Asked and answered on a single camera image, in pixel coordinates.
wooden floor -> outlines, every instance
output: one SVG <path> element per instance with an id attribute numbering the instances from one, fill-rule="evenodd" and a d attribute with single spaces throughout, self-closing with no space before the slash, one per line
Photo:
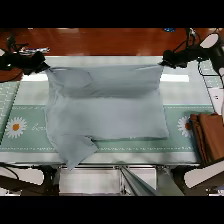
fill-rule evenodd
<path id="1" fill-rule="evenodd" d="M 196 28 L 201 38 L 212 32 L 209 28 Z M 158 56 L 164 50 L 174 49 L 185 40 L 184 28 L 168 33 L 162 28 L 16 28 L 0 29 L 0 48 L 10 32 L 17 43 L 29 43 L 29 47 L 49 47 L 46 56 Z M 18 74 L 0 71 L 0 81 Z"/>

daisy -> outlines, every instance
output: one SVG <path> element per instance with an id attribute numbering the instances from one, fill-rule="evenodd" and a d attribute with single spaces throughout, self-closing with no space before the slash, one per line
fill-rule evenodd
<path id="1" fill-rule="evenodd" d="M 22 117 L 14 117 L 8 122 L 5 131 L 8 138 L 17 138 L 26 130 L 26 121 Z"/>
<path id="2" fill-rule="evenodd" d="M 184 135 L 185 137 L 191 137 L 193 135 L 192 130 L 191 130 L 191 126 L 188 122 L 189 117 L 185 116 L 179 119 L 178 121 L 178 130 L 182 132 L 182 135 Z"/>

flower center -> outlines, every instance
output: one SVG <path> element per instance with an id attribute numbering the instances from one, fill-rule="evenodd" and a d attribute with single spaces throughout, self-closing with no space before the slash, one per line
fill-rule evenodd
<path id="1" fill-rule="evenodd" d="M 13 129 L 13 131 L 17 131 L 17 130 L 19 130 L 19 124 L 14 124 L 14 125 L 12 126 L 12 129 Z"/>
<path id="2" fill-rule="evenodd" d="M 190 126 L 190 124 L 189 124 L 189 123 L 186 123 L 186 124 L 185 124 L 185 128 L 186 128 L 187 130 L 191 130 L 191 126 Z"/>

gray cloth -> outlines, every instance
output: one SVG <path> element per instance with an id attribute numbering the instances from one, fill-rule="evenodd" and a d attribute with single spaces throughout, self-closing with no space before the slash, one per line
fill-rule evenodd
<path id="1" fill-rule="evenodd" d="M 50 68 L 47 135 L 69 169 L 93 154 L 91 138 L 165 138 L 159 65 Z"/>

brown bag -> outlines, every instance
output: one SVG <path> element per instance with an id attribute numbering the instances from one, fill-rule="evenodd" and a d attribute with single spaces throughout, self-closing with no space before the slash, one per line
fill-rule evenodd
<path id="1" fill-rule="evenodd" d="M 224 126 L 218 114 L 191 114 L 194 136 L 203 164 L 224 158 Z"/>

